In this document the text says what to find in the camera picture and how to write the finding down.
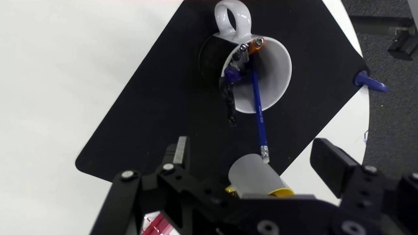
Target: blue pencil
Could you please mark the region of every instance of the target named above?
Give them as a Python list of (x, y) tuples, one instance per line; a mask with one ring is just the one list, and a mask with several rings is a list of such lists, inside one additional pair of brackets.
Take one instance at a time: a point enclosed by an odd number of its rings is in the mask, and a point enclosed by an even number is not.
[(260, 91), (258, 90), (258, 74), (255, 70), (255, 66), (252, 66), (252, 90), (254, 93), (254, 104), (255, 111), (257, 113), (257, 124), (258, 124), (258, 135), (260, 139), (261, 158), (264, 163), (270, 161), (267, 147), (267, 138), (265, 136), (264, 120), (263, 120), (263, 109), (261, 108)]

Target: white table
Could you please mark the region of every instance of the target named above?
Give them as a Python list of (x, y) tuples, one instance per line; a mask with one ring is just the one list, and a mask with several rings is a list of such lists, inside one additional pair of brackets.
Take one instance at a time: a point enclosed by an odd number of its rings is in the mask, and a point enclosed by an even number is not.
[[(361, 54), (342, 3), (324, 2)], [(90, 231), (110, 183), (79, 172), (75, 159), (180, 3), (0, 3), (0, 234)], [(368, 125), (362, 88), (318, 136), (362, 162)], [(282, 176), (297, 193), (335, 203), (309, 166), (310, 149)]]

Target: gray carpet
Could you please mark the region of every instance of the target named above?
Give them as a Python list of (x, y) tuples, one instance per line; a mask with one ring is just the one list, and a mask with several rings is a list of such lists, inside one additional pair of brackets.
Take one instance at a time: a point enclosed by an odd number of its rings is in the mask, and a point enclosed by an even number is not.
[[(342, 0), (349, 15), (412, 17), (407, 0)], [(387, 176), (418, 172), (418, 60), (401, 61), (388, 52), (392, 37), (357, 34), (372, 78), (386, 94), (370, 92), (369, 137), (364, 164)]]

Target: orange pen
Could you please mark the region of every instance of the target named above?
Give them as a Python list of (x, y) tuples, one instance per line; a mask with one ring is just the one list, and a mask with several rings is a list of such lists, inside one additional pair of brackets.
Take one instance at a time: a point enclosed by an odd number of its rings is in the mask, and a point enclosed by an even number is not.
[(265, 40), (263, 37), (255, 38), (251, 41), (250, 47), (248, 49), (248, 54), (252, 55), (256, 51), (258, 51), (263, 45), (265, 44)]

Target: blue clamp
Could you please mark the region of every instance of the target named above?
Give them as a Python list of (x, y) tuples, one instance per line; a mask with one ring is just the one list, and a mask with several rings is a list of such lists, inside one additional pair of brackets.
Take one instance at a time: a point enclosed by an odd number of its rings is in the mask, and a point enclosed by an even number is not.
[(389, 87), (386, 86), (385, 84), (369, 78), (366, 71), (361, 71), (360, 73), (357, 74), (357, 76), (354, 78), (354, 85), (356, 86), (366, 85), (369, 87), (370, 90), (377, 91), (377, 92), (386, 93), (389, 91)]
[(228, 83), (233, 83), (241, 80), (241, 73), (234, 67), (228, 66), (224, 70), (225, 78)]

